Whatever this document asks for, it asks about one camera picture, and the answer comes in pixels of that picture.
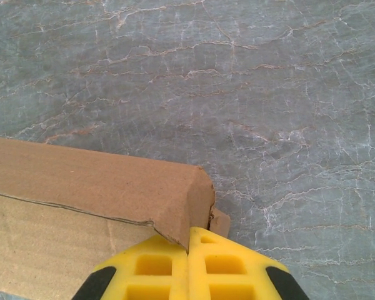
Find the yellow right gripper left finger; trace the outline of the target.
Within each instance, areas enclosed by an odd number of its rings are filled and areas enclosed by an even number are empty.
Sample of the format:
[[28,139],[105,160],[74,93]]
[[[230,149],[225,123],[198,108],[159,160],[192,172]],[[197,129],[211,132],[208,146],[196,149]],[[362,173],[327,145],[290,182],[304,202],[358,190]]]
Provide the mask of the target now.
[[98,264],[71,300],[188,300],[187,252],[152,236]]

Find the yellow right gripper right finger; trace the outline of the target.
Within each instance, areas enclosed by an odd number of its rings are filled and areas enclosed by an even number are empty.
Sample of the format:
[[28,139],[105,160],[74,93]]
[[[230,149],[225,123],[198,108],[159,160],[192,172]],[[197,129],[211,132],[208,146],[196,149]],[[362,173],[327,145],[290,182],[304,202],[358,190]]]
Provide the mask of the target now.
[[282,263],[200,227],[190,229],[189,300],[309,300]]

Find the brown cardboard paper box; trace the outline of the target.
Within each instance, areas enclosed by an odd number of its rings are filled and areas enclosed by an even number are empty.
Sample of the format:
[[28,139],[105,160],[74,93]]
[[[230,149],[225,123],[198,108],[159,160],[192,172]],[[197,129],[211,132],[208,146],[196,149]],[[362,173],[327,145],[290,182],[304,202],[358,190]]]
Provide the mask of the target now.
[[70,300],[96,265],[193,226],[227,236],[199,166],[0,137],[0,291]]

